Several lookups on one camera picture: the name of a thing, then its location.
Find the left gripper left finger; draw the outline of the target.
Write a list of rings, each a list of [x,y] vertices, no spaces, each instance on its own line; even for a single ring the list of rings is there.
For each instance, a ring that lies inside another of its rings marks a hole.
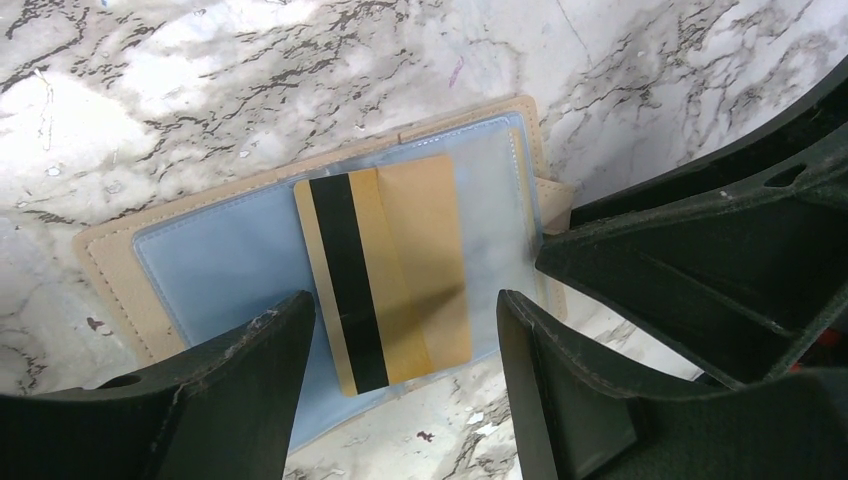
[[[1,399],[5,479],[279,479],[313,338],[300,291],[95,389]]]

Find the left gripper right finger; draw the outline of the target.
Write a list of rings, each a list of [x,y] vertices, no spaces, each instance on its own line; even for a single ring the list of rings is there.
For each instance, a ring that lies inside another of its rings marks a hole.
[[[805,369],[738,390],[654,370],[518,291],[497,299],[526,479],[843,479],[847,372]]]

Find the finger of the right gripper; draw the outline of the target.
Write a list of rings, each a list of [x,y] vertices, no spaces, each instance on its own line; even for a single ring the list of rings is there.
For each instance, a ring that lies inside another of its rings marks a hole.
[[[847,130],[754,176],[547,240],[539,271],[738,388],[847,317]]]
[[[847,122],[847,61],[776,117],[736,141],[681,167],[571,211],[570,227],[649,210],[760,173]]]

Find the beige card holder wallet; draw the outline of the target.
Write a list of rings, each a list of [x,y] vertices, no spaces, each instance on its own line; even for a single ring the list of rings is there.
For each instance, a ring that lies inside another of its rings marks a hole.
[[[525,170],[535,229],[562,227],[574,189],[549,175],[535,102],[518,96],[398,127],[106,222],[76,235],[73,248],[143,369],[241,326],[300,291],[314,291],[295,221],[296,180],[427,154],[467,156],[486,139],[494,144],[479,160],[479,173],[507,166]],[[356,397],[344,395],[316,308],[288,450],[445,376],[443,370]]]

